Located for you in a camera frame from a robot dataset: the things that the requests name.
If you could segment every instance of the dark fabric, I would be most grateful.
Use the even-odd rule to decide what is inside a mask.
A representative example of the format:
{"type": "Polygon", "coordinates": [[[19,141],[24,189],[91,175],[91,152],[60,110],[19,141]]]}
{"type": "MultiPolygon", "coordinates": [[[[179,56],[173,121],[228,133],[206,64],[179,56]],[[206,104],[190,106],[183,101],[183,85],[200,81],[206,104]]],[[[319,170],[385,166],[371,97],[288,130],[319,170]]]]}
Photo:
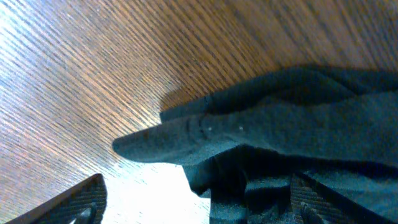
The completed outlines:
{"type": "Polygon", "coordinates": [[[289,219],[294,172],[398,222],[396,73],[290,68],[160,118],[113,148],[138,162],[183,165],[191,189],[211,196],[212,223],[289,219]]]}

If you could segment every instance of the wood grain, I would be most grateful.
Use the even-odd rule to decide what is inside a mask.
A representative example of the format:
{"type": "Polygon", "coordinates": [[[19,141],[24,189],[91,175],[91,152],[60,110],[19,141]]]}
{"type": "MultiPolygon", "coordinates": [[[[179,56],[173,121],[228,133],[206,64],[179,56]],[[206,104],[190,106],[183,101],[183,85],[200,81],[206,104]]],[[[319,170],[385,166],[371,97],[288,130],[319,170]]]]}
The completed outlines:
{"type": "Polygon", "coordinates": [[[208,223],[181,167],[112,140],[283,67],[398,71],[397,33],[397,0],[0,1],[0,223],[97,172],[104,223],[208,223]]]}

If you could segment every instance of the dark teal fabric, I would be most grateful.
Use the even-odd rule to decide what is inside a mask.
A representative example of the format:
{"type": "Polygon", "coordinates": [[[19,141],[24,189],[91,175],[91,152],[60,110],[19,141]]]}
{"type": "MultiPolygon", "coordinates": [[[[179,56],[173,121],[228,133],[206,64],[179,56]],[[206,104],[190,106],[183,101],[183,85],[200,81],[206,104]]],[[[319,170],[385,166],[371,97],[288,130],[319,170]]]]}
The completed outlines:
{"type": "Polygon", "coordinates": [[[398,222],[396,73],[290,68],[160,118],[115,140],[114,150],[183,165],[191,189],[211,196],[213,223],[287,222],[294,172],[398,222]]]}

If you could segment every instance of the clothing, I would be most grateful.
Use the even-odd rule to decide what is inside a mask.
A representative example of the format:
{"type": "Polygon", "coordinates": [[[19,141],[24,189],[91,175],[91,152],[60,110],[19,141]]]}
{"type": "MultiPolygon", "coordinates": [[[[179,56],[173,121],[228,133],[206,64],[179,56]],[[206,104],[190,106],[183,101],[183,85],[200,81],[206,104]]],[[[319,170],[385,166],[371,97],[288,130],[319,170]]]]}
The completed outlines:
{"type": "Polygon", "coordinates": [[[290,68],[160,118],[113,148],[183,165],[191,189],[211,197],[211,223],[287,222],[294,173],[398,222],[396,73],[290,68]]]}

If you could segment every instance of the garment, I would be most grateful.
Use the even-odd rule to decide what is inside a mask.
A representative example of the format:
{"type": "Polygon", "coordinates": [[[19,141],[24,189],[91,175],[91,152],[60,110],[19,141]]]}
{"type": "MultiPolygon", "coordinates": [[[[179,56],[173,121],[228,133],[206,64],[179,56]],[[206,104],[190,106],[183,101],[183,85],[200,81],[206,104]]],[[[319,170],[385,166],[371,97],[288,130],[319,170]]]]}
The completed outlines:
{"type": "Polygon", "coordinates": [[[329,67],[268,73],[160,114],[113,149],[183,165],[211,223],[287,223],[299,173],[398,222],[398,74],[329,67]]]}

